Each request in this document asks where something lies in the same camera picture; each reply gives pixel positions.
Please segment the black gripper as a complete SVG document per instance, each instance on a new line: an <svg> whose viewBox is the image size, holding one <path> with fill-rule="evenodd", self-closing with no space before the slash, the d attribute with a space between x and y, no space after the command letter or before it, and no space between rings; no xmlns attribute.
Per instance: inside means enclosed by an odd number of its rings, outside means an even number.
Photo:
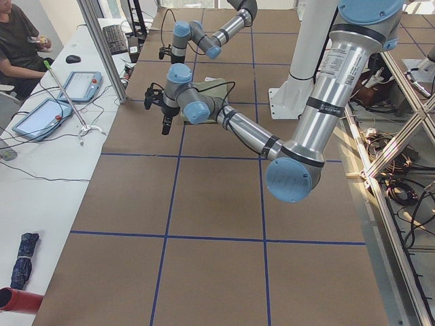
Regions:
<svg viewBox="0 0 435 326"><path fill-rule="evenodd" d="M171 63L172 64L176 64L176 63L182 63L182 64L184 64L185 63L185 59L186 59L185 55L182 55L182 56L178 56L178 55L175 55L175 54L171 55Z"/></svg>
<svg viewBox="0 0 435 326"><path fill-rule="evenodd" d="M162 102L161 111L164 115L162 121L162 135L169 135L173 117L177 116L177 107L173 107Z"/></svg>

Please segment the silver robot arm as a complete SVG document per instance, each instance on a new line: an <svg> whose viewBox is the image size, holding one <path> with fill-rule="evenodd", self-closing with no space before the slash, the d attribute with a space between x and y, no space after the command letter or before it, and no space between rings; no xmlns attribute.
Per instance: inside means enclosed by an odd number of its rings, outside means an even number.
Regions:
<svg viewBox="0 0 435 326"><path fill-rule="evenodd" d="M214 121L270 164L269 192L284 202L299 202L318 184L324 149L344 116L368 59L395 48L402 15L401 1L308 1L302 16L288 79L270 91L271 116L296 120L288 141L282 141L231 107L225 98L206 95L185 64L186 48L197 45L217 58L222 48L256 18L255 1L232 1L236 15L214 34L200 22L178 20L169 48L171 66L156 104L162 109L162 133L182 114L191 124Z"/></svg>
<svg viewBox="0 0 435 326"><path fill-rule="evenodd" d="M177 20L173 28L173 43L170 48L171 64L185 63L186 49L190 42L210 59L216 59L222 48L237 33L250 27L257 15L258 4L254 0L228 1L237 11L226 24L221 26L212 35L208 35L199 21L186 22Z"/></svg>

